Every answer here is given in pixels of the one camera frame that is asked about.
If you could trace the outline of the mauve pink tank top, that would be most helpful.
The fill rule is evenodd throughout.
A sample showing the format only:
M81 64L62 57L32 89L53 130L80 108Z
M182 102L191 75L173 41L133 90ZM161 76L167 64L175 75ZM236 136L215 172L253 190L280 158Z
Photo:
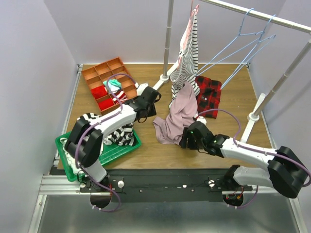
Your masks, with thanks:
M186 82L172 102L170 113L165 119L156 117L153 120L156 138L161 144L179 144L183 130L194 122L197 114L197 100L190 83Z

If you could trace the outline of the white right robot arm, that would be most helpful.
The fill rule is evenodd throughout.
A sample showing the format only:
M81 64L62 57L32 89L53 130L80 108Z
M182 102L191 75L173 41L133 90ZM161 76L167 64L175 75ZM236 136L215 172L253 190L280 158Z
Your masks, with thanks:
M253 164L247 168L233 165L220 179L227 190L257 185L274 188L281 195L295 199L310 173L288 147L269 149L241 143L223 134L213 134L200 121L183 129L180 147L203 150L209 155L232 158Z

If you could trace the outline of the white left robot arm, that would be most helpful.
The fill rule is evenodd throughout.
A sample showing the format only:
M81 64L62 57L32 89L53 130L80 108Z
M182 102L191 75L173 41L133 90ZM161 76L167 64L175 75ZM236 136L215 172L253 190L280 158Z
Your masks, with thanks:
M104 116L84 114L76 121L64 149L75 159L77 168L92 179L91 186L96 191L102 192L108 185L107 172L99 160L103 139L122 126L155 116L155 103L160 99L161 94L148 86L141 95Z

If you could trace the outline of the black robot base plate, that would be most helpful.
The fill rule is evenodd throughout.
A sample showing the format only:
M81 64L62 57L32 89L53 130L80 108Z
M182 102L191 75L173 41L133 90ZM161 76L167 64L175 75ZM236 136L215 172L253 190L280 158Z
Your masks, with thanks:
M251 186L233 182L229 168L190 169L110 169L105 185L119 196L87 181L81 192L90 193L90 202L106 207L114 202L222 202L224 192L251 191Z

